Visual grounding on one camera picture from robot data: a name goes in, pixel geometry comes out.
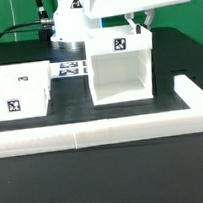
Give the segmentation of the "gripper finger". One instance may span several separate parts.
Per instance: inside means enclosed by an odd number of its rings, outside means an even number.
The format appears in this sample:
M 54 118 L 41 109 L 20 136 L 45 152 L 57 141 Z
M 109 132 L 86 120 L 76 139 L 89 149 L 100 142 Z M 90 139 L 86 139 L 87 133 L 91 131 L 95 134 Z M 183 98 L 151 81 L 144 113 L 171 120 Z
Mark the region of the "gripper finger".
M 155 17 L 155 10 L 154 9 L 149 9 L 145 11 L 145 16 L 146 19 L 144 21 L 144 27 L 146 27 L 148 30 L 151 28 L 151 22 L 153 21 Z
M 134 13 L 130 12 L 128 14 L 125 14 L 124 17 L 125 17 L 125 19 L 127 20 L 127 22 L 129 23 L 130 26 L 132 26 L 132 27 L 136 26 L 136 24 L 133 21 Z

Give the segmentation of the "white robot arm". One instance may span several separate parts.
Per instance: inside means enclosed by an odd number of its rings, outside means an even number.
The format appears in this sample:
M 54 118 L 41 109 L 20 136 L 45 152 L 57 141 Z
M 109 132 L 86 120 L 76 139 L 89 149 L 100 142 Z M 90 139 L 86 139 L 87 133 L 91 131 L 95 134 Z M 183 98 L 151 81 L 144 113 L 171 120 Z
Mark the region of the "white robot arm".
M 51 38 L 61 46 L 85 42 L 88 29 L 101 28 L 102 18 L 123 15 L 129 21 L 133 14 L 144 11 L 144 26 L 150 27 L 154 11 L 160 7 L 190 0 L 58 0 L 53 15 L 55 35 Z

